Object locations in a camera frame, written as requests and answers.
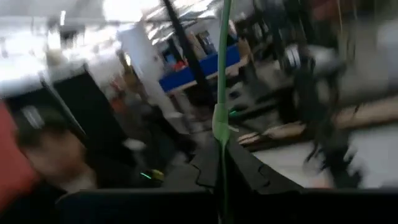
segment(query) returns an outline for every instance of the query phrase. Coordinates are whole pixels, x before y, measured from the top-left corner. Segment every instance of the white wall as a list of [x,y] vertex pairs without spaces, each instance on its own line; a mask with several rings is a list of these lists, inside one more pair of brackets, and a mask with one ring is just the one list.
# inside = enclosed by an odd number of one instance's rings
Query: white wall
[[191,32],[193,32],[195,35],[196,35],[196,34],[199,34],[199,33],[201,33],[201,32],[204,32],[204,31],[207,30],[208,24],[212,23],[212,22],[215,21],[215,20],[216,20],[216,19],[214,19],[214,20],[202,20],[202,21],[199,21],[199,22],[197,22],[196,24],[194,24],[194,25],[192,25],[192,26],[186,28],[186,29],[185,29],[185,32],[186,32],[187,34],[190,34]]
[[229,18],[233,21],[242,19],[243,17],[250,16],[254,13],[254,6],[252,1],[233,1]]
[[160,106],[165,116],[176,112],[170,98],[159,84],[159,79],[164,74],[164,64],[157,49],[148,39],[143,23],[120,32],[118,39],[122,43],[122,49],[130,56],[131,65],[150,98]]
[[220,32],[221,32],[221,23],[219,19],[215,19],[211,21],[211,23],[207,24],[207,31],[209,32],[210,40],[212,41],[214,48],[218,52],[218,48],[220,46]]
[[98,86],[108,84],[110,80],[122,74],[124,71],[123,65],[116,55],[115,50],[96,56],[87,61],[87,65],[90,74],[93,76]]
[[45,70],[45,65],[26,56],[0,60],[0,68],[0,98],[3,98],[39,88],[37,74]]

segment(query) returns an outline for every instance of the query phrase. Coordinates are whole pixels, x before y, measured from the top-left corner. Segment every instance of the person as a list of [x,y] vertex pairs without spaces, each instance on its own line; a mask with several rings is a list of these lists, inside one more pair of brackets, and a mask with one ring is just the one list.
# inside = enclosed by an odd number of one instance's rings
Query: person
[[181,152],[190,162],[195,156],[197,143],[187,134],[179,133],[164,117],[162,110],[157,105],[151,105],[143,101],[136,94],[125,90],[111,100],[115,110],[115,118],[127,133],[129,138],[138,139],[149,143],[153,141],[153,126],[155,124],[175,145],[175,149]]
[[51,108],[29,106],[14,120],[16,143],[40,181],[3,211],[0,223],[56,223],[56,201],[80,190],[159,186],[138,168],[90,153]]

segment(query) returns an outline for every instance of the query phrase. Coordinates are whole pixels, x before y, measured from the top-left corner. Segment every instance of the workbench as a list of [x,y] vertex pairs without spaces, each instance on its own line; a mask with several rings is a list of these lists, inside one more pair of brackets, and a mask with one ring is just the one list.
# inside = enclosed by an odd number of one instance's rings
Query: workbench
[[[209,80],[218,76],[217,61],[218,54],[209,55],[199,61],[206,79]],[[226,56],[226,75],[230,75],[234,72],[237,73],[239,68],[245,66],[248,62],[248,56],[243,56],[242,58],[239,56],[238,47],[236,45],[228,47]],[[159,83],[166,94],[173,95],[174,93],[181,92],[196,85],[197,81],[193,77],[190,67],[185,67],[180,71],[165,75],[159,80]]]

